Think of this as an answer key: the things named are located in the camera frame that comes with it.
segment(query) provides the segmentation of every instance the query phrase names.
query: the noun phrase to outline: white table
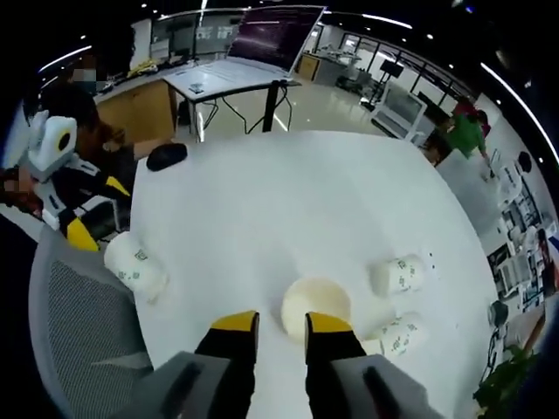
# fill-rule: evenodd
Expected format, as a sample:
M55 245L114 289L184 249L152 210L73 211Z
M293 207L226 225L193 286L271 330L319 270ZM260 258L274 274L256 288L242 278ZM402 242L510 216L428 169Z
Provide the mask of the white table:
M131 229L170 275L156 305L137 302L154 367L194 351L220 316L256 309L249 417L311 417L304 349L280 323L288 286L314 275L341 284L365 338L394 315L373 295L367 265L428 249L438 278L393 302L399 313L421 312L431 337L397 365L446 417L471 399L491 335L493 277L459 202L411 144L322 131L254 134L196 144L162 172L142 161L136 176Z
M300 86L285 74L272 72L257 65L240 63L232 58L219 59L208 64L184 68L163 78L187 100L190 115L190 133L199 138L196 104L207 100L223 99L232 94L268 90L262 121L262 131L272 130L273 113L278 90L282 86Z

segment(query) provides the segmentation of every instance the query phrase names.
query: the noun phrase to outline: computer monitor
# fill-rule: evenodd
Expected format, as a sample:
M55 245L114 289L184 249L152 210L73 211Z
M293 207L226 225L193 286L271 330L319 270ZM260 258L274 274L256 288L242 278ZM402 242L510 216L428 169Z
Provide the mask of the computer monitor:
M384 105L412 125L418 116L423 114L424 104L404 89L387 88Z
M291 74L322 6L270 6L247 11L227 57L244 58Z

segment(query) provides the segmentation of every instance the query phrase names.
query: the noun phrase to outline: white paper cup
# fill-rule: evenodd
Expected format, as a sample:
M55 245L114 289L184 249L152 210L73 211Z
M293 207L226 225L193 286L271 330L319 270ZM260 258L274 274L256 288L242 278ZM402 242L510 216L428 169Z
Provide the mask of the white paper cup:
M425 264L417 255L376 264L370 270L373 292L380 297L399 292L416 291L425 279Z
M372 338L381 341L383 355L390 360L423 345L429 332L418 313L406 313L378 329Z
M286 292L281 306L281 321L287 335L305 342L305 315L317 312L335 316L350 323L351 303L348 294L336 282L326 278L303 278Z
M115 237L107 245L105 267L135 296L153 302L169 282L161 265L148 257L146 251L129 231Z

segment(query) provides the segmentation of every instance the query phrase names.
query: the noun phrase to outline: black mouse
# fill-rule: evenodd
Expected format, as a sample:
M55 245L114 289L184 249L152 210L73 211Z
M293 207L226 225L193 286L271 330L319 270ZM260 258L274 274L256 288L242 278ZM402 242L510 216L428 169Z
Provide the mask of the black mouse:
M186 159L188 155L186 151L186 146L184 144L174 142L171 144L163 144L157 148L154 148L151 153L149 153L148 160L146 161L146 166L152 172L158 172L164 168L168 168L180 161Z

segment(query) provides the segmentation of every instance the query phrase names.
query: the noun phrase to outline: black table leg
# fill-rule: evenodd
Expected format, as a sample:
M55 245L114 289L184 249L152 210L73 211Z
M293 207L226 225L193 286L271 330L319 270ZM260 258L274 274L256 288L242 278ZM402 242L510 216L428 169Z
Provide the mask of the black table leg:
M272 131L273 111L275 111L276 101L278 100L279 89L280 89L279 81L273 81L272 85L268 87L268 95L266 97L266 108L264 110L264 121L262 124L263 133L269 133L270 131Z

